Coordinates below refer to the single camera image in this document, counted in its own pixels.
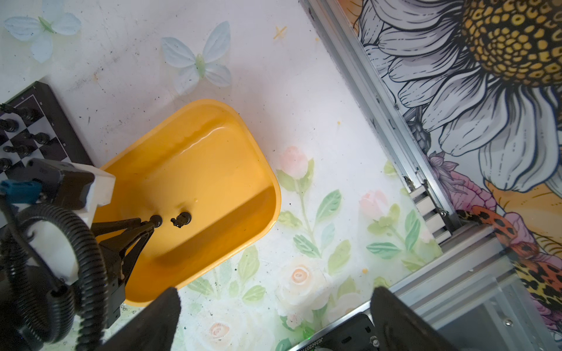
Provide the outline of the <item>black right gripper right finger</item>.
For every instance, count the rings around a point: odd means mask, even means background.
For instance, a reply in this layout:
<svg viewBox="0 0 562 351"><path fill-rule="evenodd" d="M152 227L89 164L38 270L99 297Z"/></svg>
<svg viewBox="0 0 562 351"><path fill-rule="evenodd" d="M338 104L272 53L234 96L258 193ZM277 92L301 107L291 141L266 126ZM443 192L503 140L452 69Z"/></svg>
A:
<svg viewBox="0 0 562 351"><path fill-rule="evenodd" d="M374 289L370 314L379 350L458 350L387 288Z"/></svg>

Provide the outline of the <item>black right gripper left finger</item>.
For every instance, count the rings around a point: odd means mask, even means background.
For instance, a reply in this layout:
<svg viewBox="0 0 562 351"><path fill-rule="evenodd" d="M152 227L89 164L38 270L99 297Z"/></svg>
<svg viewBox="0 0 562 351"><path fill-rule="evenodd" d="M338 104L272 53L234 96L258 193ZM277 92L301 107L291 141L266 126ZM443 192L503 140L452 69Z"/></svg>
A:
<svg viewBox="0 0 562 351"><path fill-rule="evenodd" d="M180 312L178 290L168 288L97 350L171 350Z"/></svg>

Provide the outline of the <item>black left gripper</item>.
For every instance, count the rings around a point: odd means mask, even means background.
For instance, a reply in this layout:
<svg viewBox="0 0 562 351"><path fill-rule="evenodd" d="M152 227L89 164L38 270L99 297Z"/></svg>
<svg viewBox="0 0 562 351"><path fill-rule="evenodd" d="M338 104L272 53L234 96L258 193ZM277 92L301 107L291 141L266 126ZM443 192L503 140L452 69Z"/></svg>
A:
<svg viewBox="0 0 562 351"><path fill-rule="evenodd" d="M152 221L142 221L140 218L97 222L91 226L94 235L106 235L124 230L113 238L99 242L108 278L106 328L110 328L121 315L120 306L125 301L125 286L155 228Z"/></svg>

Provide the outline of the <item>black pawn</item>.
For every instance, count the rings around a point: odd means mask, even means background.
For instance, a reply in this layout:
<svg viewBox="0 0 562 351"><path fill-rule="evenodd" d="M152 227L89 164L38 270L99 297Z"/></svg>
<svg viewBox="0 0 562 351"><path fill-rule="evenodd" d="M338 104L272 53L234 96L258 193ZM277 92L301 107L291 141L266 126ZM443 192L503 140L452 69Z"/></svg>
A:
<svg viewBox="0 0 562 351"><path fill-rule="evenodd" d="M152 223L154 228L159 228L162 225L162 217L160 215L153 215L150 217L149 222Z"/></svg>
<svg viewBox="0 0 562 351"><path fill-rule="evenodd" d="M173 226L176 228L182 228L185 225L189 225L191 221L191 213L185 211L181 212L177 217L171 219Z"/></svg>

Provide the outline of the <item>black white chess board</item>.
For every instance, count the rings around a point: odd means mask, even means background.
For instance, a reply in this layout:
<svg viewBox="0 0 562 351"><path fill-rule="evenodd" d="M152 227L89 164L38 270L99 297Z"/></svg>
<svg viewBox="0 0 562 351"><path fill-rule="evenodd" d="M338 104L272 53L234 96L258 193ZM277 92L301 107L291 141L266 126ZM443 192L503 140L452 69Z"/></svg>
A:
<svg viewBox="0 0 562 351"><path fill-rule="evenodd" d="M53 90L39 81L1 107L1 180L21 177L32 159L92 164Z"/></svg>

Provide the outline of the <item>black pawn in tray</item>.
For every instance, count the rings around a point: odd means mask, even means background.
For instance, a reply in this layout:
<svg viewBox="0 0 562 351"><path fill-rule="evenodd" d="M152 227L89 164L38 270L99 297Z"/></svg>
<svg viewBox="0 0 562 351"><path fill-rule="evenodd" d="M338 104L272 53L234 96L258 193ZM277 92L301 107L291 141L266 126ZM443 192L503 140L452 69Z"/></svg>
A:
<svg viewBox="0 0 562 351"><path fill-rule="evenodd" d="M171 219L173 226L176 228L182 228L185 225L189 225L191 221L191 213L185 211L181 212L177 217Z"/></svg>

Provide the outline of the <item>yellow rectangular tray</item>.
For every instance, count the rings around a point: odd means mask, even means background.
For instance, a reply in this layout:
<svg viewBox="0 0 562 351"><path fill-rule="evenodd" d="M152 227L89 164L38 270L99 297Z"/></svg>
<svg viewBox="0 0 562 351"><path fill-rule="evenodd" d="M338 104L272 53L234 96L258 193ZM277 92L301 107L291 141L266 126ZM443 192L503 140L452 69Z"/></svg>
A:
<svg viewBox="0 0 562 351"><path fill-rule="evenodd" d="M213 99L191 102L104 166L116 177L96 222L162 217L125 288L144 307L254 244L280 214L280 186L240 115ZM182 228L171 219L189 212Z"/></svg>

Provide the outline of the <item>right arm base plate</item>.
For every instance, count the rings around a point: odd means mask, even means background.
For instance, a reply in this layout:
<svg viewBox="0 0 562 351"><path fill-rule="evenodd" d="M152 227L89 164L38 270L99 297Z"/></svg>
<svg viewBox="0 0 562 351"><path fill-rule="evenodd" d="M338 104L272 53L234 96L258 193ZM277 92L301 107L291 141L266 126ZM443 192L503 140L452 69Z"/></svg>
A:
<svg viewBox="0 0 562 351"><path fill-rule="evenodd" d="M372 321L358 313L332 323L291 350L379 350L379 345Z"/></svg>

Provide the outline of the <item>aluminium front rail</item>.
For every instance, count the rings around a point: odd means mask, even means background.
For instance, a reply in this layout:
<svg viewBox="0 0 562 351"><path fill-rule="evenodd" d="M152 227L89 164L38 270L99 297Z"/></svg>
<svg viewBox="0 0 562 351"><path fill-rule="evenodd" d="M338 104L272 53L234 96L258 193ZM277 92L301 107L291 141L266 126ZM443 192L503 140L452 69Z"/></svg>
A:
<svg viewBox="0 0 562 351"><path fill-rule="evenodd" d="M391 291L459 350L556 350L557 345L487 225L466 226L442 256Z"/></svg>

